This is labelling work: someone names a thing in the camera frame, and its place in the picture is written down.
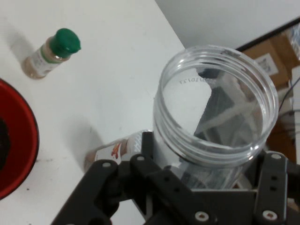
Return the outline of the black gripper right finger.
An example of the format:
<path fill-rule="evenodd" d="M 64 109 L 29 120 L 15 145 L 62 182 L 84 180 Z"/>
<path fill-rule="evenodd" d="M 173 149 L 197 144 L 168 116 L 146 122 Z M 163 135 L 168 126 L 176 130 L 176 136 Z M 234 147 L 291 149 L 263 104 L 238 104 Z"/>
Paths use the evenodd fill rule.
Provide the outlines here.
<path fill-rule="evenodd" d="M 300 205 L 300 165 L 279 152 L 264 155 L 254 206 L 255 225 L 298 225 L 300 213 L 288 207 L 288 198 Z"/>

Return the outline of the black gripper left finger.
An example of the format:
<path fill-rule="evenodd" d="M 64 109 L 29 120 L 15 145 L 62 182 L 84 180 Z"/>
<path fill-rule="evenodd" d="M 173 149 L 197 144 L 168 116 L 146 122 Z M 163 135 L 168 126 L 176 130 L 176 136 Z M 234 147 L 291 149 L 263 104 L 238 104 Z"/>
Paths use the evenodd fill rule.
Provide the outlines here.
<path fill-rule="evenodd" d="M 110 225 L 120 202 L 132 199 L 145 213 L 147 225 L 193 225 L 192 208 L 183 206 L 192 193 L 169 170 L 151 158 L 153 134 L 142 134 L 142 152 L 119 165 L 95 162 L 74 189 L 54 225 Z"/>

